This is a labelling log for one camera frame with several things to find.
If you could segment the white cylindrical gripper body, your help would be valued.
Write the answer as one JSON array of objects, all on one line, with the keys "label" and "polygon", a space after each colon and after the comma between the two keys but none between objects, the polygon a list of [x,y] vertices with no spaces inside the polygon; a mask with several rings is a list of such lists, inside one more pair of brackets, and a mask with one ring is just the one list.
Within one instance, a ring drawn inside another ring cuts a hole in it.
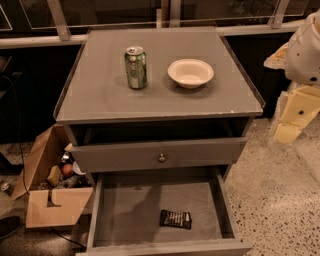
[{"label": "white cylindrical gripper body", "polygon": [[320,89],[302,86],[289,93],[281,122],[305,128],[320,112]]}]

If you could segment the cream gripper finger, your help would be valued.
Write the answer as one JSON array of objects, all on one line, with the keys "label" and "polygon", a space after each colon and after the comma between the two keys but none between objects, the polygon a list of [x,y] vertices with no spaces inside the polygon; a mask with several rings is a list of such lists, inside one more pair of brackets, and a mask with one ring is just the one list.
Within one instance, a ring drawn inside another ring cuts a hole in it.
[{"label": "cream gripper finger", "polygon": [[269,56],[263,63],[266,68],[270,69],[284,69],[285,57],[288,49],[288,44],[283,44],[271,56]]},{"label": "cream gripper finger", "polygon": [[275,131],[274,139],[282,144],[294,142],[300,135],[301,129],[298,126],[280,123]]}]

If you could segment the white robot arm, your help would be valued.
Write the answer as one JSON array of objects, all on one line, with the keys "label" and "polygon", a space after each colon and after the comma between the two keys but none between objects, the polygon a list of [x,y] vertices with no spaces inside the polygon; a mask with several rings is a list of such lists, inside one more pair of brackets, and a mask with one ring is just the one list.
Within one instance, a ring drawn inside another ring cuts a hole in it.
[{"label": "white robot arm", "polygon": [[297,85],[287,94],[274,134],[275,141],[292,143],[320,111],[320,10],[310,14],[264,66],[283,69]]}]

